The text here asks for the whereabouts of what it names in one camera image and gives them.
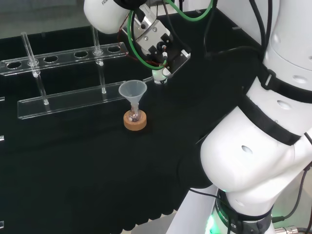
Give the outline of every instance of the black fabric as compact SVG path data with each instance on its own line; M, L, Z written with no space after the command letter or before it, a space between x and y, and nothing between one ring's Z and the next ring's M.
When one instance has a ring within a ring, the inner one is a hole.
M164 17L160 20L168 27ZM248 51L204 60L206 20L182 20L172 16L192 57L166 85L148 83L140 102L147 127L139 133L123 126L130 109L126 100L19 120L17 101L39 96L36 82L31 74L0 78L5 87L0 96L6 98L0 102L2 233L118 234L178 209L188 187L211 184L195 144L238 104L242 86L256 76L258 60ZM216 12L208 35L214 47L208 49L257 46L234 26ZM99 37L101 44L117 41L116 35ZM29 40L35 54L93 43L89 27L30 35ZM0 40L0 60L25 55L20 37ZM104 75L112 83L144 79L151 71L124 57L106 60ZM47 94L99 85L93 62L43 70L41 77Z
M266 90L272 90L295 101L312 103L312 91L295 87L280 80L276 77L276 73L274 71L268 70L263 64L260 64L258 78L261 82L261 86Z
M249 97L244 95L239 103L240 110L259 129L285 145L294 145L301 136L293 134L270 119Z

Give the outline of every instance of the green led light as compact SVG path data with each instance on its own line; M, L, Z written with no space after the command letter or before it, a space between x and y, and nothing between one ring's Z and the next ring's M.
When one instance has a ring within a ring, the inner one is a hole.
M214 217L211 215L207 220L205 234L220 234L220 230L215 223Z
M210 229L213 228L214 224L215 224L215 220L214 220L213 216L211 215L211 216L209 216L208 221L207 221L205 234L210 234Z

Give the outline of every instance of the green cable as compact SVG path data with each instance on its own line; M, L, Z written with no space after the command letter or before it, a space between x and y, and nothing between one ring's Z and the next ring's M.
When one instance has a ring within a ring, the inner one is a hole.
M213 2L214 0L211 0L210 1L210 4L207 8L207 10L199 17L196 17L196 18L191 18L191 17L188 17L187 15L185 15L171 0L164 0L165 2L167 2L168 4L170 4L185 20L188 20L188 21L191 21L191 22L196 22L196 21L199 21L199 20L202 20L203 18L205 18L210 9L212 8L213 6Z
M130 47L134 53L134 55L137 57L137 59L143 63L143 65L147 66L148 68L150 69L153 69L153 70L161 70L164 68L164 66L166 65L167 63L167 60L164 61L164 63L159 66L159 67L154 67L152 65L149 65L146 61L144 61L141 56L137 53L135 47L133 46L133 42L132 42L132 39L131 39L131 31L130 31L130 27L131 27L131 18L132 18L132 15L133 15L133 11L130 11L130 14L129 14L129 17L128 17L128 25L127 25L127 34L128 34L128 41L129 41L129 44L130 44Z

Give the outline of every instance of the clear plastic funnel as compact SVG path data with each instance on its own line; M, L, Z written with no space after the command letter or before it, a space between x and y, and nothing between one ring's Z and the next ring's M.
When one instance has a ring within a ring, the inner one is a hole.
M138 122L141 120L142 113L138 109L138 102L141 100L146 90L146 84L140 80L130 80L124 82L119 87L119 93L131 103L131 110L128 111L127 115L127 118L131 122Z
M119 87L119 93L131 103L138 103L146 90L146 84L140 80L130 80Z

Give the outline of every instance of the funnel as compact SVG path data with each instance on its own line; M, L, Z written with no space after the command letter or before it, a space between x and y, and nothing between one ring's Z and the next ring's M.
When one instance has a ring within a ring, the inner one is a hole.
M146 126L146 114L138 108L138 103L146 90L146 84L140 80L130 80L119 87L119 93L131 103L131 110L126 112L123 118L129 130L138 131Z

